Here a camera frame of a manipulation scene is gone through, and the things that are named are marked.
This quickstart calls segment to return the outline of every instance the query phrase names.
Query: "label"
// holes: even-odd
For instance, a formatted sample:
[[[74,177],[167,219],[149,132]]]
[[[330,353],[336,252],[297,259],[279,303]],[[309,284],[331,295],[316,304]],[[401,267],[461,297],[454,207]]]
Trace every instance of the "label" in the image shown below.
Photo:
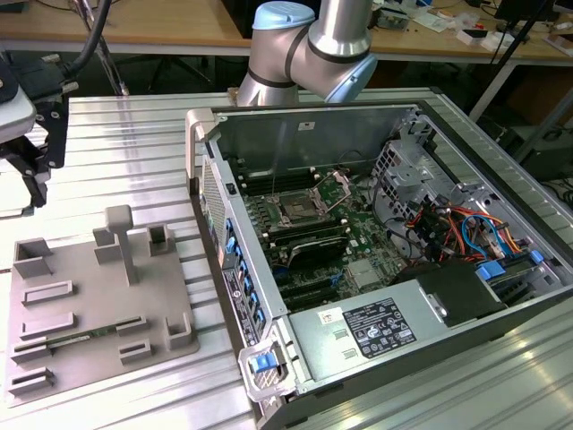
[[[357,307],[343,315],[360,352],[366,358],[375,358],[416,340],[391,297]]]
[[[244,341],[247,346],[255,345],[259,341],[259,336],[252,323],[251,311],[244,302],[243,291],[236,282],[235,273],[234,271],[223,271],[223,277],[225,278],[225,285],[227,286],[231,303],[235,309],[235,317],[239,323]]]
[[[298,124],[298,131],[299,132],[305,132],[307,130],[314,130],[314,122],[299,123]]]
[[[332,309],[327,309],[326,311],[320,311],[317,313],[317,315],[321,319],[322,325],[330,324],[342,320],[342,308],[333,307]]]

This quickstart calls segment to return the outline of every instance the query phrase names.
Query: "screw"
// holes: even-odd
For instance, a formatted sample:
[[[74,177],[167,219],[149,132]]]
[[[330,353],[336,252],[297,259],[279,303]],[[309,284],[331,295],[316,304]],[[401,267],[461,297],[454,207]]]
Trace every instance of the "screw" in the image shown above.
[[[49,56],[42,56],[42,61],[44,63],[58,63],[60,61],[60,56],[58,54],[51,54]]]
[[[66,83],[65,85],[62,85],[62,93],[67,94],[68,92],[75,91],[78,88],[80,88],[78,82]]]

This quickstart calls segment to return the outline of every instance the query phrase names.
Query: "motherboard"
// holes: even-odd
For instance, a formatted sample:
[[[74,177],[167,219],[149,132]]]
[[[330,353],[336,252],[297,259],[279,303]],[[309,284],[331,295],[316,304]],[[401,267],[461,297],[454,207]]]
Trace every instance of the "motherboard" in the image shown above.
[[[411,251],[389,239],[372,213],[370,187],[357,176],[310,169],[241,179],[251,223],[291,312],[386,287],[407,266]]]

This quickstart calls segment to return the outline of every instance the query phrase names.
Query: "desk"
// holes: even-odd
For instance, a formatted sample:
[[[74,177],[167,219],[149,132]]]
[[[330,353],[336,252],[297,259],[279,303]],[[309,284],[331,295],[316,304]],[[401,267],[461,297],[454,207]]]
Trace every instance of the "desk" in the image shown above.
[[[65,0],[46,0],[66,6]],[[435,0],[447,6],[455,0]],[[471,11],[483,17],[488,30],[495,20],[465,3],[447,9],[454,14]],[[250,40],[242,39],[220,0],[119,0],[111,8],[104,30],[112,53],[171,54],[196,56],[248,56]],[[470,115],[477,119],[517,65],[573,66],[573,58],[543,41],[544,34],[531,33],[484,93]],[[86,38],[81,19],[35,1],[21,14],[0,15],[0,48],[4,50],[79,52]],[[408,31],[372,31],[372,52],[380,60],[435,63],[488,64],[492,53],[468,47],[453,31],[442,33],[410,22]]]

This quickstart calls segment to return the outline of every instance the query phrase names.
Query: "slotted aluminum surface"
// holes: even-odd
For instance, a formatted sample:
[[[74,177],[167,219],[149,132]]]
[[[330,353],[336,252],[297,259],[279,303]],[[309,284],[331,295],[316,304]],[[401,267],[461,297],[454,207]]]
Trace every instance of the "slotted aluminum surface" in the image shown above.
[[[502,177],[523,190],[521,196],[540,216],[573,243],[569,214],[543,189],[535,189],[523,178],[512,161],[502,157],[477,127],[470,127],[447,99],[427,89],[369,90],[359,99],[397,103],[401,99],[426,100]],[[304,95],[303,101],[307,100],[317,99]],[[0,221],[0,270],[11,266],[13,241],[43,236],[56,246],[90,240],[91,229],[104,223],[105,207],[128,203],[137,228],[166,222],[175,231],[201,350],[22,407],[8,409],[0,403],[0,427],[254,428],[184,184],[187,110],[227,103],[225,94],[72,100],[66,167],[53,172],[45,208],[31,218]],[[44,134],[34,130],[30,138],[39,142]],[[201,150],[201,146],[197,148],[199,154]],[[445,144],[437,151],[457,176],[468,182],[474,179],[456,152]],[[199,158],[195,165],[201,165]],[[0,161],[3,197],[8,185],[19,183],[20,178]],[[23,187],[21,199],[27,201]],[[3,198],[0,211],[19,207],[16,203]],[[0,274],[0,315],[6,315],[9,277],[9,273]],[[5,345],[2,318],[0,348]],[[571,426],[572,329],[573,302],[569,301],[502,340],[312,417],[300,427]],[[515,388],[515,380],[510,379],[513,376],[532,383]],[[522,406],[532,408],[532,413],[524,413],[529,409]],[[466,420],[473,407],[479,407],[480,413]],[[512,426],[503,426],[506,417],[513,420]],[[528,426],[533,417],[537,421],[531,423],[535,425]]]

